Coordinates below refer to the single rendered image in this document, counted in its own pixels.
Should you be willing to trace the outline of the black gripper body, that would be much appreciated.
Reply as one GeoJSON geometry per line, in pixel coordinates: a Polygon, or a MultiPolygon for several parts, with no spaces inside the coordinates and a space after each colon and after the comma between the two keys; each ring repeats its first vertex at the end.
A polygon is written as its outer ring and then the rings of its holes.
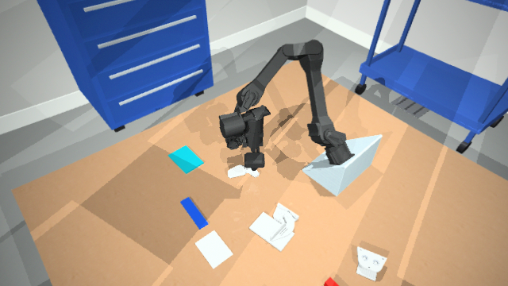
{"type": "Polygon", "coordinates": [[[260,153],[260,146],[263,146],[264,128],[259,133],[249,133],[244,130],[244,137],[252,153],[244,155],[244,166],[246,168],[263,168],[265,165],[264,154],[260,153]]]}

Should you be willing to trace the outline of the red cube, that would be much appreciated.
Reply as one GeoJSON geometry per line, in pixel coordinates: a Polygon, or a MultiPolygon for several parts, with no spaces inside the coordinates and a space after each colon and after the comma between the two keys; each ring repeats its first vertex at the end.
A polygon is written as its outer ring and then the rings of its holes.
{"type": "Polygon", "coordinates": [[[331,277],[325,282],[324,286],[340,286],[331,277]]]}

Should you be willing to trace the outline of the blue flat bar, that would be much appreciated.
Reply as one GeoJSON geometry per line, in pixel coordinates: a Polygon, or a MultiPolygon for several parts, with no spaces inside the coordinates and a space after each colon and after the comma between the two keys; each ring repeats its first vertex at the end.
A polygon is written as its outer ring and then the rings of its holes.
{"type": "Polygon", "coordinates": [[[199,229],[209,225],[209,223],[205,220],[205,218],[202,216],[198,208],[195,207],[189,197],[186,197],[180,203],[199,229]]]}

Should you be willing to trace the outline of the cyan flat rectangular plate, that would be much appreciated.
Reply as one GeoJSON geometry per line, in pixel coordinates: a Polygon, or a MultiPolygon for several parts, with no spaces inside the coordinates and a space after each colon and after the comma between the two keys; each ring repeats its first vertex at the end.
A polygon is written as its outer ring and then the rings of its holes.
{"type": "Polygon", "coordinates": [[[186,145],[168,155],[186,174],[193,171],[204,162],[186,145]]]}

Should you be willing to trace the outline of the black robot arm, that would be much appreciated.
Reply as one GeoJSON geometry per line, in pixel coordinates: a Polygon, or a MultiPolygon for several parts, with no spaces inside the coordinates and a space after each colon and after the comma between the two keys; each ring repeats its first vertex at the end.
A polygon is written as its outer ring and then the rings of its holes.
{"type": "Polygon", "coordinates": [[[312,121],[307,124],[308,136],[314,143],[321,147],[325,146],[325,155],[330,164],[343,164],[355,154],[350,152],[345,142],[346,134],[336,131],[328,115],[321,75],[323,45],[315,39],[308,43],[284,44],[278,48],[260,74],[238,92],[234,112],[219,116],[220,131],[225,138],[227,148],[238,149],[241,145],[247,148],[244,130],[246,129],[249,133],[259,133],[263,129],[264,117],[270,115],[270,111],[264,105],[249,109],[260,101],[266,86],[286,60],[298,60],[306,74],[312,113],[312,121]]]}

